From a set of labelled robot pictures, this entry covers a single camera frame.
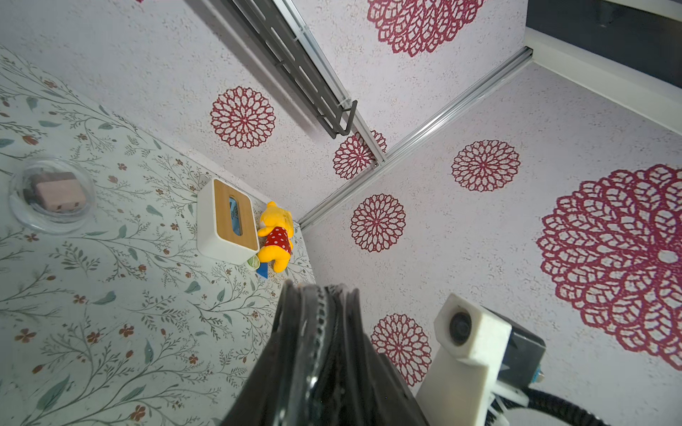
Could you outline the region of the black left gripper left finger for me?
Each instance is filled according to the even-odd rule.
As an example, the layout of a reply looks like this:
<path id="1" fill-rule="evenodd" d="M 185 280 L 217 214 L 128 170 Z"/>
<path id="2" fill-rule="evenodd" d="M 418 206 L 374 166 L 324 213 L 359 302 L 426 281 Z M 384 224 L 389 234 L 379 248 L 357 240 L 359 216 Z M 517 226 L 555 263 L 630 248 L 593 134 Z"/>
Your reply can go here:
<path id="1" fill-rule="evenodd" d="M 222 426 L 273 425 L 281 381 L 279 333 L 273 334 L 252 369 L 241 393 L 222 420 Z"/>

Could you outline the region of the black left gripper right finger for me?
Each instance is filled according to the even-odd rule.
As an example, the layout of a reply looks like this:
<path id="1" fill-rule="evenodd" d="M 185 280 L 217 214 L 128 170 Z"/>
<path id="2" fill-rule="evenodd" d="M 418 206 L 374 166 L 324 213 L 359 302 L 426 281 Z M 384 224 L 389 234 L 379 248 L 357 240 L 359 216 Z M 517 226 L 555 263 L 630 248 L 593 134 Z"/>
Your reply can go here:
<path id="1" fill-rule="evenodd" d="M 368 355 L 373 408 L 371 425 L 427 425 L 415 397 L 387 356 Z"/>

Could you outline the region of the black rimmed round lid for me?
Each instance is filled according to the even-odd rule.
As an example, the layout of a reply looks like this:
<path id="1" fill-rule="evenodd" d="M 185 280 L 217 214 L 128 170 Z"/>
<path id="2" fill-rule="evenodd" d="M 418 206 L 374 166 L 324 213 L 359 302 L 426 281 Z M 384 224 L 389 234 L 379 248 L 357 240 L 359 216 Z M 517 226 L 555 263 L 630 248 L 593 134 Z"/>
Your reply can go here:
<path id="1" fill-rule="evenodd" d="M 271 336 L 279 369 L 271 424 L 377 424 L 358 290 L 286 282 Z"/>

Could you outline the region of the pink charger plug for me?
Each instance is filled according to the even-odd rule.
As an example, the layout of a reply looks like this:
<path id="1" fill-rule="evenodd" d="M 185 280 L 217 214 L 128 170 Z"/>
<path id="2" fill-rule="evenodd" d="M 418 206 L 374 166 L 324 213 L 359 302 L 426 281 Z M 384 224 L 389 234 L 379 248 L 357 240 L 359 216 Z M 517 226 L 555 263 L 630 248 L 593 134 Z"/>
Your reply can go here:
<path id="1" fill-rule="evenodd" d="M 30 182 L 38 203 L 46 211 L 77 211 L 87 204 L 85 190 L 71 172 L 41 173 L 32 176 Z"/>

